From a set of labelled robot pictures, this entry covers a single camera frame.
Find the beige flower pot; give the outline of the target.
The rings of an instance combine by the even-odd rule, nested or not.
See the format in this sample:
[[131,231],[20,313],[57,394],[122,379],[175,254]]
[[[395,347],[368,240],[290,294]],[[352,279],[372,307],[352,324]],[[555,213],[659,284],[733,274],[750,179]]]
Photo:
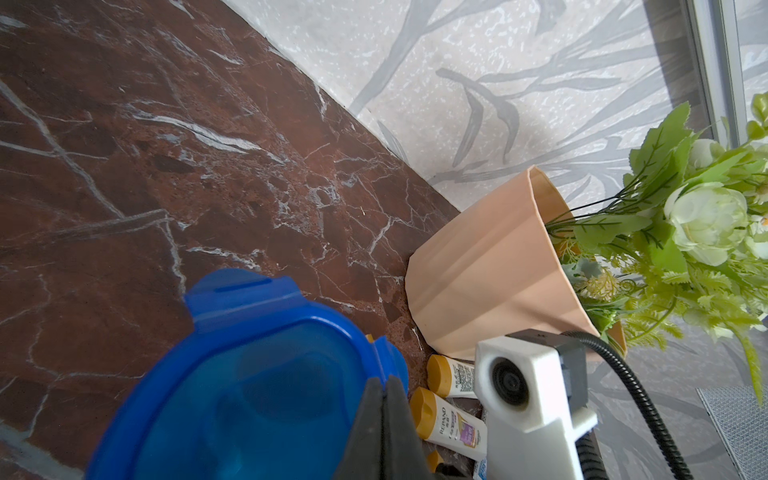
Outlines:
[[568,211],[549,178],[531,167],[418,247],[404,286],[426,343],[471,361],[479,342],[526,329],[596,334],[545,228]]

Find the white yellow-capped lotion bottle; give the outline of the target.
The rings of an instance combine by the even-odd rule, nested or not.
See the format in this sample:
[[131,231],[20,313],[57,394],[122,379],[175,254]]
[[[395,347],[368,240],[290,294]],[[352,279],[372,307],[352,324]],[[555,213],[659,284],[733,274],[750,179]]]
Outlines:
[[473,364],[434,354],[427,362],[427,385],[441,398],[476,399],[474,373]]

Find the green white artificial flowers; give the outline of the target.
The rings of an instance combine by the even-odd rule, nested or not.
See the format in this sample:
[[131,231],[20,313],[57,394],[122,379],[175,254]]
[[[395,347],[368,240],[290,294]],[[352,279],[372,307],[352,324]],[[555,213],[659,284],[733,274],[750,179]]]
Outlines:
[[743,349],[767,314],[767,97],[754,95],[747,139],[725,146],[687,125],[682,104],[629,155],[614,195],[548,220],[546,232],[597,335],[619,349],[665,348],[684,325]]

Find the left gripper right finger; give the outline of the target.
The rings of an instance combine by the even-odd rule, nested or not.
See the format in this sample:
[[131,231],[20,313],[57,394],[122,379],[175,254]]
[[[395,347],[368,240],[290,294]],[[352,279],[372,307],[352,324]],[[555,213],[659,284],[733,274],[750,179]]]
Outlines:
[[382,478],[431,479],[401,380],[390,376],[383,400]]

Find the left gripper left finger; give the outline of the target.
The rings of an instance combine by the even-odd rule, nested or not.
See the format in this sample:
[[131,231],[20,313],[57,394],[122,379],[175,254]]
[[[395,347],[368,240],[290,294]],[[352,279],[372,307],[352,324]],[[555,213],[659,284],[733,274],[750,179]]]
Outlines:
[[384,391],[378,378],[370,378],[349,432],[334,480],[380,479],[382,472]]

